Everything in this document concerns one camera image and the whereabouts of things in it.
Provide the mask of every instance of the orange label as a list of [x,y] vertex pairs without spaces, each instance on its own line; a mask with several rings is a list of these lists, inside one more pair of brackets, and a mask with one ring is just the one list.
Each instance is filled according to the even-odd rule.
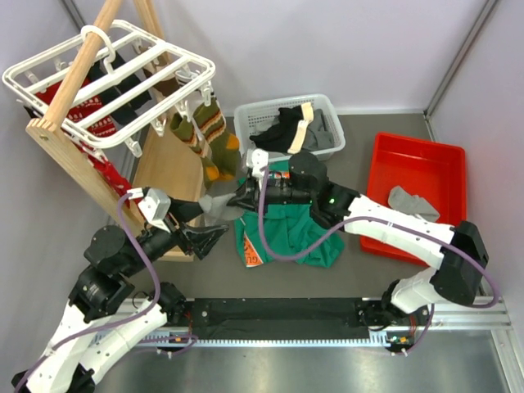
[[249,240],[246,234],[244,234],[244,259],[246,260],[246,266],[248,268],[264,264],[259,253],[256,252],[253,243],[251,243],[251,240]]
[[289,172],[272,172],[271,178],[289,178]]

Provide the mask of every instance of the gray floor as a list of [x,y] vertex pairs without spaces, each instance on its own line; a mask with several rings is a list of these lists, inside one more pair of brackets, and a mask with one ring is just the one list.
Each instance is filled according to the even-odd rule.
[[489,332],[430,332],[410,356],[364,348],[195,348],[127,355],[97,393],[509,392]]
[[[341,116],[346,147],[327,162],[329,178],[365,192],[375,135],[381,131],[429,138],[422,115]],[[236,186],[231,183],[222,187]],[[420,267],[364,253],[359,238],[341,233],[346,244],[329,269],[274,262],[247,269],[237,254],[233,226],[212,252],[193,263],[156,262],[160,279],[174,283],[186,297],[350,297],[380,296],[397,278]],[[146,271],[133,278],[138,290],[152,289]]]

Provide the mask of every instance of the white wall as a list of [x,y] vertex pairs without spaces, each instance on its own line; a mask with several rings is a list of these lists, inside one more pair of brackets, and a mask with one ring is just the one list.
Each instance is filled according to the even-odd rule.
[[440,140],[466,149],[468,213],[524,337],[524,2],[500,2],[434,116]]
[[[155,0],[166,39],[214,61],[222,107],[325,93],[340,111],[424,109],[485,0]],[[75,0],[92,23],[103,0]],[[120,18],[137,23],[133,2]]]
[[[57,0],[0,3],[0,72],[76,34]],[[0,85],[0,391],[12,391],[54,332],[82,254],[105,215],[27,135]]]

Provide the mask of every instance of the red plastic tray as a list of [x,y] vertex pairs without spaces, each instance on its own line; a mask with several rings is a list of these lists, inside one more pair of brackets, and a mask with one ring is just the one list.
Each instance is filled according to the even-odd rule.
[[[426,198],[440,213],[438,223],[466,219],[466,153],[461,147],[379,133],[375,138],[367,196],[388,206],[394,186]],[[392,246],[360,237],[363,251],[426,266]]]

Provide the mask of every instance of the green cloth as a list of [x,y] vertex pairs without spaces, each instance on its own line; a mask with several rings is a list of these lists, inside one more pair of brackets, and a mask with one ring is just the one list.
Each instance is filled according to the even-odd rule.
[[[270,166],[271,170],[287,171],[287,161],[279,161]],[[258,214],[247,211],[242,220],[235,220],[235,235],[237,251],[244,263],[244,233],[251,240],[264,263],[271,262],[260,240],[258,229]],[[318,226],[309,216],[309,205],[269,205],[264,217],[264,233],[270,248],[280,255],[294,255],[305,250],[317,241],[326,229]],[[297,260],[298,264],[330,267],[344,249],[344,242],[333,233],[316,250],[306,257]]]

